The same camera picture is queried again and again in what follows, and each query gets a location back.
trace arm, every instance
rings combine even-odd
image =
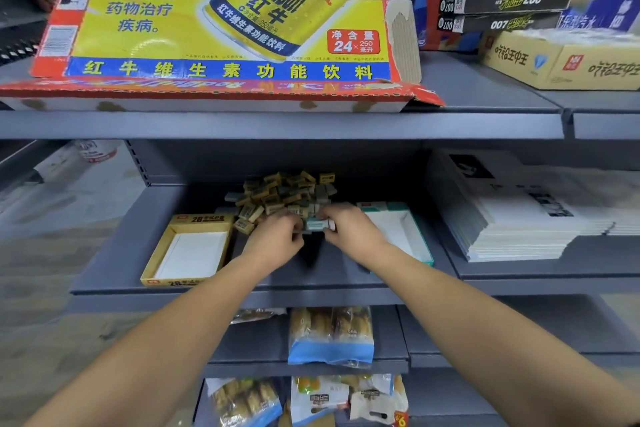
[[[242,255],[104,351],[25,427],[161,426],[196,381],[244,298],[303,245],[301,220],[269,216]]]
[[[513,309],[390,245],[350,204],[321,213],[326,239],[378,275],[442,354],[512,426],[626,427],[640,399]]]

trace hand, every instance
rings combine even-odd
[[[273,272],[290,261],[305,244],[301,234],[294,234],[294,229],[302,229],[302,220],[286,209],[267,216],[249,235],[242,256],[265,264],[269,273]]]
[[[389,246],[389,242],[372,220],[353,204],[336,203],[325,206],[318,218],[331,218],[336,231],[324,229],[326,240],[336,245],[354,261],[371,268],[375,259]]]

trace floor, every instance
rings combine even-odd
[[[74,277],[143,189],[124,146],[70,158],[0,209],[0,427],[18,427],[147,314],[63,315]],[[605,296],[640,339],[640,294]],[[640,369],[612,372],[640,393]],[[199,383],[168,427],[190,425]]]

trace forearm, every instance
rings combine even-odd
[[[229,262],[104,351],[25,427],[162,425],[267,274],[256,261]]]
[[[369,265],[510,425],[640,419],[640,401],[622,384],[501,302],[393,246]]]

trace orange price label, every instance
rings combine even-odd
[[[407,427],[409,424],[409,414],[407,412],[394,413],[394,427]]]

